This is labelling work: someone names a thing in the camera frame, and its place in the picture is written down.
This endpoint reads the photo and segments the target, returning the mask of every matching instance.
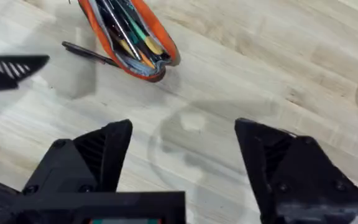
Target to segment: screw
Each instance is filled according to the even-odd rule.
[[[305,139],[305,143],[306,143],[306,144],[311,144],[312,142],[313,142],[313,139],[312,139],[312,138],[306,137],[306,139]]]
[[[38,185],[31,185],[23,190],[24,195],[32,195],[38,191]]]
[[[93,187],[90,185],[82,185],[79,189],[78,192],[91,192],[93,191]]]
[[[283,193],[287,193],[288,191],[290,191],[290,187],[285,183],[279,183],[278,189]]]
[[[62,139],[59,139],[59,140],[56,140],[52,146],[55,147],[55,148],[61,148],[63,147],[64,145],[66,144],[66,141],[62,140]]]
[[[345,191],[346,190],[346,185],[342,181],[337,180],[337,181],[335,181],[335,188],[338,191]]]

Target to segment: light wood surface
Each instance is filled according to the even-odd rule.
[[[0,182],[21,189],[50,144],[129,118],[119,190],[186,190],[188,222],[260,223],[234,120],[316,138],[358,184],[358,1],[148,0],[181,64],[153,84],[64,50],[103,52],[77,2],[0,0],[0,54],[51,61],[0,92]]]

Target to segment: orange pencil case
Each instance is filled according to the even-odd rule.
[[[175,43],[143,0],[78,2],[109,58],[125,72],[157,82],[167,65],[179,63]]]

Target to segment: black device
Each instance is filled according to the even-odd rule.
[[[348,224],[358,216],[358,187],[309,136],[248,119],[236,133],[263,224]]]
[[[184,192],[116,192],[131,134],[124,120],[56,140],[22,192],[0,184],[0,223],[185,224]]]
[[[358,216],[357,186],[313,138],[247,119],[235,129],[263,224],[348,224]],[[22,192],[0,184],[0,223],[185,224],[184,192],[116,192],[131,134],[124,120],[55,141]]]

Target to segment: black pen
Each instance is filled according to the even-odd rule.
[[[127,42],[129,48],[131,49],[131,52],[134,54],[135,58],[138,61],[142,61],[142,57],[140,56],[140,53],[137,51],[136,47],[134,46],[134,44],[132,43],[131,39],[129,38],[129,36],[127,35],[127,33],[124,30],[123,25],[121,24],[118,16],[115,14],[114,12],[114,6],[111,4],[111,2],[107,1],[107,0],[101,0],[101,2],[104,4],[104,6],[106,7],[106,10],[108,11],[108,13],[110,13],[110,16],[112,17],[112,19],[114,20],[114,23],[116,24],[116,28],[119,30],[119,32],[122,34],[122,36],[124,37],[124,40]]]

